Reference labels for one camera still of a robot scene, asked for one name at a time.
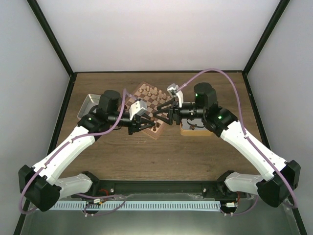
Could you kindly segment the gold tin box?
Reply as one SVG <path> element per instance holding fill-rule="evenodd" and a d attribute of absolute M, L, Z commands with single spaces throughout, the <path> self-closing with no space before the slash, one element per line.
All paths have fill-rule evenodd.
<path fill-rule="evenodd" d="M 182 136 L 211 136 L 212 132 L 208 131 L 200 118 L 194 120 L 182 119 L 180 124 L 180 134 Z"/>

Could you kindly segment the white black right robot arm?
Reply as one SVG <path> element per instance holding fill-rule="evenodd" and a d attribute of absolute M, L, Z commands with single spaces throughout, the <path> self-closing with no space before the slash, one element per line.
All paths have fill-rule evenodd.
<path fill-rule="evenodd" d="M 183 119 L 201 119 L 205 129 L 232 145 L 259 172 L 226 172 L 217 185 L 220 196 L 229 197 L 235 191 L 255 194 L 275 208 L 291 196 L 299 182 L 299 163 L 279 157 L 251 135 L 233 113 L 218 105 L 216 91 L 209 83 L 194 86 L 193 102 L 183 101 L 176 84 L 169 86 L 168 92 L 172 99 L 157 106 L 153 117 L 169 125 L 180 124 Z"/>

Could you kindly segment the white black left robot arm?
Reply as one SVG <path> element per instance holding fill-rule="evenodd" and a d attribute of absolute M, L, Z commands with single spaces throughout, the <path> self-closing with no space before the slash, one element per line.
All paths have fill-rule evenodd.
<path fill-rule="evenodd" d="M 21 198 L 29 200 L 36 209 L 45 212 L 69 195 L 84 193 L 90 198 L 100 192 L 97 178 L 89 173 L 60 179 L 62 172 L 86 148 L 115 127 L 127 127 L 129 135 L 154 126 L 146 114 L 147 104 L 135 99 L 125 111 L 127 90 L 120 94 L 106 90 L 99 103 L 81 117 L 71 134 L 49 155 L 32 167 L 24 165 L 18 172 Z"/>

